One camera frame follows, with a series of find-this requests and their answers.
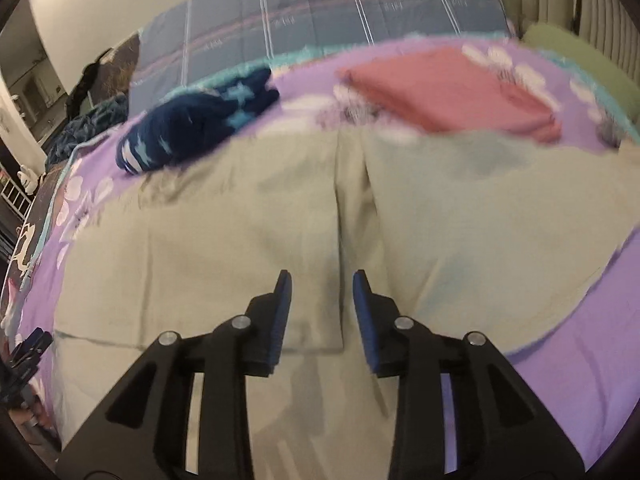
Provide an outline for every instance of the black frame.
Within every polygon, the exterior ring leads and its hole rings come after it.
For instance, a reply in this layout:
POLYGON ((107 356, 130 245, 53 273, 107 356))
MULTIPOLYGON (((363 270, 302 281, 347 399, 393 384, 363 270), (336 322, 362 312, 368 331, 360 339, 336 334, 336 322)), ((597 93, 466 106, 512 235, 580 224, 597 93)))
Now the black frame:
MULTIPOLYGON (((0 0, 0 30, 20 0, 0 0)), ((640 400, 609 449, 587 472, 589 480, 628 480, 640 472, 640 400)), ((58 480, 0 408, 0 478, 58 480)))

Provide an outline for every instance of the wrinkled fabric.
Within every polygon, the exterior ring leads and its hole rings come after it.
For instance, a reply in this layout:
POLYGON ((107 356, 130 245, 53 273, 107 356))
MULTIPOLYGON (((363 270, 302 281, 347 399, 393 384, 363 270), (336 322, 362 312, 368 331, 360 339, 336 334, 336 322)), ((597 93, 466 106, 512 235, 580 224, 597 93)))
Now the wrinkled fabric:
MULTIPOLYGON (((434 332, 482 330, 503 351, 531 343, 571 312, 640 218, 631 155, 385 126, 233 139, 184 174, 151 175, 105 206, 66 263, 55 323, 64 441, 149 337, 208 332, 270 290, 284 263, 276 259, 287 258, 298 266, 289 269, 298 298, 287 351, 271 378, 248 382, 256 478, 382 478, 397 381, 378 381, 366 366, 353 272, 365 269, 376 292, 434 332), (233 221, 200 215, 203 200, 232 205, 231 214, 216 209, 233 221), (299 236, 311 227, 322 234, 313 244, 299 236), (340 264, 322 266, 331 232, 340 233, 340 264), (308 301, 316 286, 329 301, 308 301), (338 345, 301 344, 329 337, 338 345)), ((450 415, 450 397, 444 403, 450 415)))
POLYGON ((46 170, 67 160, 78 144, 87 142, 116 124, 123 123, 129 115, 129 98, 118 94, 86 115, 75 118, 62 130, 47 155, 46 170))
POLYGON ((538 142, 561 135, 547 104, 457 48, 375 59, 340 74, 368 100, 430 133, 492 129, 538 142))

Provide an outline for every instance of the white flower pattern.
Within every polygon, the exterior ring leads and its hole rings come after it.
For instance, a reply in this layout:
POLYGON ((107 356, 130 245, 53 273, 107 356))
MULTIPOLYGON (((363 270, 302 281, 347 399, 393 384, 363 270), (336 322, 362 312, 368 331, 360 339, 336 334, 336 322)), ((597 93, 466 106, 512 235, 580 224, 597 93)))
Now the white flower pattern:
POLYGON ((546 89, 545 77, 527 63, 518 63, 514 67, 513 59, 505 49, 491 46, 487 54, 484 54, 473 45, 465 44, 462 46, 462 54, 472 62, 497 72, 501 78, 523 86, 554 112, 562 110, 562 105, 546 89))
POLYGON ((65 261, 71 242, 78 239, 84 228, 87 226, 91 211, 94 207, 105 200, 113 192, 113 179, 105 177, 95 187, 95 198, 90 191, 86 191, 82 196, 82 200, 78 203, 78 198, 82 194, 83 179, 81 176, 74 176, 82 163, 82 159, 78 159, 69 172, 69 180, 65 187, 64 200, 60 208, 60 212, 56 218, 58 227, 64 226, 60 235, 60 242, 64 245, 58 251, 56 259, 56 268, 60 269, 65 261))
POLYGON ((380 108, 348 86, 334 86, 333 96, 305 94, 280 104, 283 116, 261 127, 257 136, 313 133, 344 124, 374 124, 380 108))
POLYGON ((569 82, 569 88, 574 95, 585 103, 589 109, 587 110, 587 117, 593 121, 597 126, 602 124, 605 119, 605 113, 598 106, 596 101, 595 88, 591 88, 587 84, 577 79, 571 79, 569 82))

